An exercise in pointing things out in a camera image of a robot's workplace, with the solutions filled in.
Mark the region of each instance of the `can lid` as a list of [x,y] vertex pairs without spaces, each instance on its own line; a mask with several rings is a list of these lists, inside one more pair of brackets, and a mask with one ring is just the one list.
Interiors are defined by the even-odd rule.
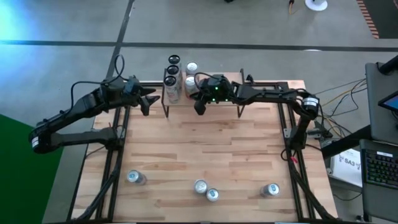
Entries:
[[279,186],[277,184],[269,184],[268,185],[268,192],[271,195],[278,195],[280,190],[279,190]]
[[167,76],[164,79],[164,85],[166,85],[166,86],[173,86],[176,84],[176,82],[177,82],[177,79],[173,76]]
[[217,199],[218,199],[218,197],[219,197],[220,195],[219,195],[219,193],[218,193],[218,190],[216,190],[216,189],[209,189],[209,190],[207,191],[206,196],[207,196],[207,199],[208,199],[208,200],[214,202],[214,201],[217,201]]
[[167,73],[169,73],[170,75],[177,74],[179,70],[180,69],[178,69],[178,67],[175,65],[170,65],[169,67],[167,67]]
[[207,190],[207,183],[204,180],[195,181],[195,191],[198,193],[205,193]]
[[189,71],[195,71],[196,69],[198,69],[198,64],[196,62],[189,62],[187,64],[187,69]]
[[194,84],[195,84],[195,79],[194,79],[194,77],[192,77],[192,76],[187,77],[187,79],[185,79],[185,83],[186,83],[187,85],[194,85]]
[[139,177],[139,173],[136,170],[131,170],[128,174],[127,174],[127,180],[129,180],[130,182],[135,182],[137,181]]
[[180,62],[180,56],[178,56],[178,55],[171,55],[171,56],[169,57],[169,63],[170,63],[170,64],[175,65],[175,64],[177,64],[177,63],[179,63],[179,62]]

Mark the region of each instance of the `wood plank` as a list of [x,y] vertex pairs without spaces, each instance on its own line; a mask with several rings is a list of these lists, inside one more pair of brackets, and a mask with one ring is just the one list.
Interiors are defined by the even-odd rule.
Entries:
[[[305,88],[303,81],[289,81],[289,87]],[[97,116],[95,127],[109,126],[113,113]],[[208,107],[203,116],[191,107],[176,107],[170,108],[167,119],[158,101],[148,117],[143,117],[139,108],[131,110],[126,135],[114,221],[297,221],[289,170],[280,159],[284,142],[275,104],[253,103],[241,119],[232,107]],[[312,140],[308,143],[319,146]],[[92,144],[88,151],[98,146]],[[337,216],[321,152],[308,147],[303,155],[311,190]],[[106,150],[102,150],[87,158],[73,217],[98,193],[105,157]],[[146,185],[126,180],[131,169],[146,175]],[[213,203],[196,194],[193,183],[197,179],[218,189],[220,199]],[[273,182],[280,185],[280,195],[261,197],[260,188]],[[300,195],[307,214],[301,190]]]

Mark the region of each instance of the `black keyboard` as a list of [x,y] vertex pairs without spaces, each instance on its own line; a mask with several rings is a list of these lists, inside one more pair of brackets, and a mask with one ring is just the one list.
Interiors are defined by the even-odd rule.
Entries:
[[398,158],[366,151],[366,180],[373,184],[398,188]]

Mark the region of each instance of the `can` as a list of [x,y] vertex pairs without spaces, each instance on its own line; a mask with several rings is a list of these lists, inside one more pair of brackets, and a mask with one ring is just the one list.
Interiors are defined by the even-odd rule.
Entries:
[[196,72],[198,72],[198,64],[196,62],[188,62],[185,67],[185,72],[187,73],[187,76],[195,75]]
[[164,88],[169,97],[170,103],[178,103],[180,99],[180,92],[177,88],[177,79],[171,75],[164,78]]
[[175,77],[177,81],[177,90],[181,93],[182,90],[182,74],[180,72],[180,68],[177,65],[170,65],[166,69],[167,74]]
[[205,180],[197,180],[193,185],[193,189],[198,194],[205,194],[207,191],[207,183]]
[[217,189],[209,189],[206,193],[207,199],[211,202],[217,201],[219,196],[220,194]]
[[181,61],[181,59],[180,59],[180,56],[178,56],[178,55],[171,55],[169,57],[169,63],[172,65],[176,65],[176,64],[180,63],[180,61]]
[[260,195],[263,197],[268,196],[278,196],[280,193],[280,188],[277,184],[268,184],[261,188]]
[[185,79],[185,94],[189,98],[190,95],[197,93],[199,90],[195,84],[193,76],[189,76]]
[[144,185],[147,182],[146,176],[136,170],[130,170],[127,174],[127,180],[137,185]]

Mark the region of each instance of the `concrete floor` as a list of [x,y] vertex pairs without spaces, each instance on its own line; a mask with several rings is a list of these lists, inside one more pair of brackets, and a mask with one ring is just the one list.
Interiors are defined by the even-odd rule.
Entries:
[[[128,0],[3,0],[0,41],[115,42],[127,4]],[[395,39],[373,39],[355,0],[329,1],[329,8],[319,13],[309,11],[302,1],[296,1],[294,7],[298,11],[289,16],[287,1],[280,0],[236,0],[232,4],[222,0],[136,0],[124,41],[335,47],[398,45]],[[101,81],[114,52],[114,47],[51,45],[0,45],[0,94],[7,96],[0,98],[1,114],[33,126],[68,108],[71,84],[80,80]],[[309,52],[122,47],[121,53],[127,62],[124,76],[134,74],[140,80],[161,80],[167,57],[178,54],[183,62],[196,61],[201,71],[234,72],[244,68],[258,80],[305,80],[307,89],[313,93],[364,78],[365,63],[385,62],[397,54],[346,49],[347,52]],[[77,86],[75,98],[94,88]],[[341,91],[320,96],[327,101]],[[369,124],[366,92],[355,95],[355,100],[359,110],[335,118],[352,131]],[[352,107],[346,100],[340,110]],[[84,119],[62,131],[84,131],[92,125],[93,118]],[[64,150],[44,223],[66,219],[84,148]],[[344,198],[357,194],[336,187],[332,190]],[[351,202],[338,199],[335,202],[339,217],[344,220],[354,220],[362,212],[361,197]]]

